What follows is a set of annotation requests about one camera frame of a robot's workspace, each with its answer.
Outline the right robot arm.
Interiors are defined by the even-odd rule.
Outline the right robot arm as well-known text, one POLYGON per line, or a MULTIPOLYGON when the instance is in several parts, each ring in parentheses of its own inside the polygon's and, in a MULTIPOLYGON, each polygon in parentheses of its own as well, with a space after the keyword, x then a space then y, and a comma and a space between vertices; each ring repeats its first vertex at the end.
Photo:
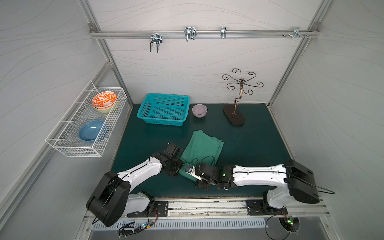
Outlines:
POLYGON ((217 168, 199 163, 196 167, 187 167, 186 173, 197 179, 197 186, 201 189, 216 186, 228 191, 232 187, 272 186, 274 189, 263 195, 262 207, 267 211, 283 210, 294 201, 304 204, 320 202, 313 171, 295 160, 254 168, 237 165, 217 168))

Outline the green long pants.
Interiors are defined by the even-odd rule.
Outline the green long pants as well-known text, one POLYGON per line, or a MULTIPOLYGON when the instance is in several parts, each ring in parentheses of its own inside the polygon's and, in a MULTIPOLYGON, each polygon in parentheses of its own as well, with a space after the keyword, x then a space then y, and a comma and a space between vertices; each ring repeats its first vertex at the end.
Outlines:
POLYGON ((196 178, 186 173, 187 165, 196 167, 199 163, 205 163, 215 167, 223 146, 224 142, 222 140, 210 137, 202 130, 194 131, 189 144, 181 156, 184 165, 180 169, 179 174, 196 182, 196 178))

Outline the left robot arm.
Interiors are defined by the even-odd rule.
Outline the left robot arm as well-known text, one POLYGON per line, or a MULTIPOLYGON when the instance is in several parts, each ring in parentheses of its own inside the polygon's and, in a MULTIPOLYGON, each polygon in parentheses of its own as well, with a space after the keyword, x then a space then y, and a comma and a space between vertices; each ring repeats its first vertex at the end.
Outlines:
POLYGON ((131 191, 160 173, 175 177, 184 164, 178 157, 180 151, 180 147, 168 143, 166 150, 150 155, 129 170, 105 173, 86 203, 87 210, 107 227, 123 215, 144 212, 152 202, 150 196, 144 193, 131 195, 131 191))

